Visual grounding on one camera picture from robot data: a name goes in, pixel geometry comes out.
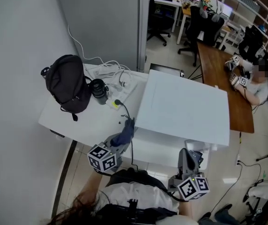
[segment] person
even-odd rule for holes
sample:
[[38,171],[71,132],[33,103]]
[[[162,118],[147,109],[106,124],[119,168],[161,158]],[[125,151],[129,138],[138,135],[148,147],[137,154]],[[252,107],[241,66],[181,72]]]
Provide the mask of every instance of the person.
[[237,83],[234,88],[249,101],[251,105],[259,106],[268,98],[268,59],[260,58],[254,64],[239,57],[239,66],[244,73],[249,73],[250,77],[246,86]]
[[[166,189],[163,183],[147,171],[120,170],[99,191],[101,179],[102,175],[93,171],[72,207],[56,215],[48,225],[126,225],[131,224],[129,218],[133,219],[136,212],[159,225],[197,225],[192,220],[190,202],[175,201],[161,190]],[[137,210],[133,212],[130,208],[135,203]]]
[[[229,209],[231,207],[232,204],[228,204],[224,206],[222,209],[220,209],[214,216],[216,222],[210,219],[211,212],[207,212],[199,220],[199,225],[240,225],[240,222],[238,222],[233,216],[229,214]],[[263,224],[268,225],[268,220],[262,223],[262,225]]]

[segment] tiled floor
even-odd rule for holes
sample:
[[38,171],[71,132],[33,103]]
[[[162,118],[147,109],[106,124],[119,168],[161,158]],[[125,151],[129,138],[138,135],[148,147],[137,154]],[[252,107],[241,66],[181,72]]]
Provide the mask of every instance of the tiled floor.
[[[171,38],[166,38],[168,41],[166,47],[163,47],[162,42],[156,38],[148,42],[148,59],[145,72],[148,72],[150,63],[183,69],[186,77],[193,72],[192,54],[189,52],[181,55],[177,54],[178,49],[183,47],[182,45],[176,45],[177,34],[178,30],[176,29]],[[197,220],[205,212],[211,211],[227,189],[237,181],[241,169],[240,166],[235,165],[237,154],[240,154],[240,160],[247,165],[254,164],[256,158],[268,154],[268,103],[258,108],[253,115],[253,119],[254,134],[242,133],[242,143],[239,144],[239,132],[231,131],[229,147],[211,152],[209,164],[205,171],[205,176],[210,186],[210,193],[192,202],[194,219]],[[92,168],[89,166],[86,156],[88,151],[88,146],[80,143],[77,145],[64,183],[58,211],[62,211],[70,206],[91,174]],[[177,169],[172,167],[148,164],[141,161],[134,161],[134,163],[140,169],[147,170],[149,174],[161,180],[164,184],[167,184],[169,177],[177,173]],[[268,158],[259,163],[262,166],[260,179],[268,180]],[[130,164],[131,161],[129,159],[124,159],[122,168],[128,168]],[[250,185],[257,180],[258,175],[258,166],[243,167],[240,180],[219,203],[215,211],[227,203],[232,203],[233,208],[230,210],[230,213],[237,219],[242,219],[248,212],[247,206],[245,203],[242,203],[242,198]],[[102,178],[100,189],[105,187],[108,180],[108,177],[104,176]]]

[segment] power strip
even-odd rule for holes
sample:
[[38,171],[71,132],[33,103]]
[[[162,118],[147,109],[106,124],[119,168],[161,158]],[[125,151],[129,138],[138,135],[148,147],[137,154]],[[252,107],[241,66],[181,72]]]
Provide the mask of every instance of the power strip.
[[126,99],[132,94],[132,92],[135,90],[136,87],[137,82],[135,80],[131,81],[131,83],[129,84],[129,86],[127,86],[127,88],[123,88],[123,90],[119,92],[117,95],[112,95],[112,97],[108,98],[106,104],[109,107],[118,110],[121,107],[121,105],[116,105],[114,101],[118,99],[119,101],[124,103]]

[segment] desk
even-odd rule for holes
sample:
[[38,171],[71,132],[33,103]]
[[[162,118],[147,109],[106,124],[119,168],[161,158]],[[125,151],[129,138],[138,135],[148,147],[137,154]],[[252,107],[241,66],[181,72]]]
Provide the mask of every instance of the desk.
[[217,85],[219,89],[228,93],[230,129],[254,133],[252,108],[239,92],[233,90],[229,82],[229,75],[223,67],[232,55],[200,42],[197,44],[201,59],[203,83],[212,87]]
[[[186,18],[191,16],[190,8],[188,8],[188,9],[184,9],[184,8],[182,7],[182,13],[183,13],[183,20],[182,20],[182,24],[181,24],[180,32],[179,32],[179,35],[178,35],[177,44],[180,44],[180,40],[181,40],[181,37],[182,37],[182,34],[183,34],[183,29],[184,29],[184,24],[185,24],[185,20],[186,20]],[[226,42],[226,40],[227,40],[227,38],[228,38],[228,36],[229,36],[229,33],[231,32],[230,28],[229,28],[227,25],[223,26],[222,30],[223,30],[226,34],[224,35],[224,38],[223,38],[222,42],[220,43],[220,45],[219,45],[219,47],[218,47],[219,49],[221,49],[221,48],[223,47],[223,45],[225,44],[225,42]]]
[[176,8],[175,13],[174,13],[174,22],[173,22],[173,26],[172,26],[172,29],[171,29],[171,32],[174,32],[175,27],[176,27],[178,13],[179,13],[179,7],[182,6],[181,1],[179,1],[179,2],[177,2],[177,0],[172,0],[172,1],[154,0],[154,1],[157,4],[163,4],[163,5],[167,5],[167,6],[171,6],[171,7]]
[[[95,65],[86,64],[86,67],[89,69]],[[130,116],[137,118],[148,74],[133,72],[133,75],[137,78],[137,87],[125,101],[125,105]],[[126,118],[121,117],[123,114],[126,114],[123,107],[116,111],[108,105],[100,105],[91,96],[88,107],[77,114],[78,121],[75,122],[71,114],[60,110],[60,105],[50,95],[38,122],[48,129],[92,147],[103,142],[107,137],[122,131],[126,120]],[[173,167],[178,166],[179,147],[171,149],[166,144],[153,144],[138,137],[134,137],[132,141],[134,159]],[[203,155],[204,161],[201,164],[203,170],[207,167],[208,154],[207,150]],[[123,157],[131,158],[131,149],[127,149]]]

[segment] shoe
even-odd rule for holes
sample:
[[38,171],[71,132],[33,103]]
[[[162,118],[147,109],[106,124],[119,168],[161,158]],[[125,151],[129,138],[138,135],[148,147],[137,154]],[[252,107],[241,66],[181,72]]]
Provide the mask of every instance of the shoe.
[[200,218],[199,221],[201,221],[202,219],[205,219],[205,218],[210,218],[210,217],[211,217],[211,212],[207,212]]
[[220,213],[220,212],[222,212],[223,210],[229,210],[232,206],[233,206],[232,204],[225,205],[222,209],[220,209],[220,210],[217,211],[216,213]]

